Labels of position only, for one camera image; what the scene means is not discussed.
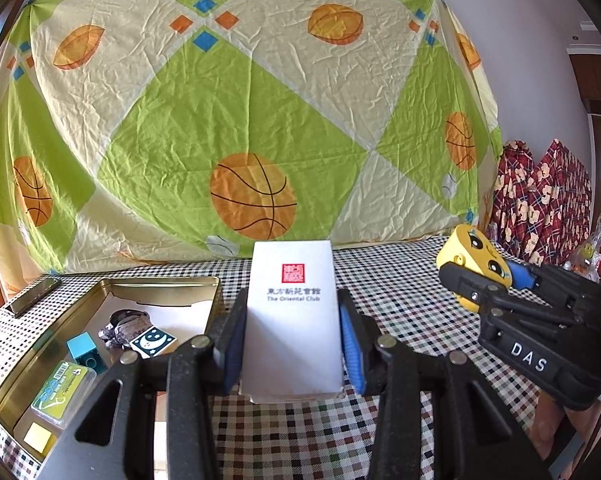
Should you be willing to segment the person right hand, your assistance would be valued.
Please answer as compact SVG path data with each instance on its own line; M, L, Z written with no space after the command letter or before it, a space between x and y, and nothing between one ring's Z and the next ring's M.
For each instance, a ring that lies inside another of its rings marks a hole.
M545 460L552 451L555 434L564 418L569 420L582 440L588 442L600 414L601 401L596 401L586 410L573 411L563 408L549 394L540 391L535 407L535 418L531 427L530 440L540 457Z

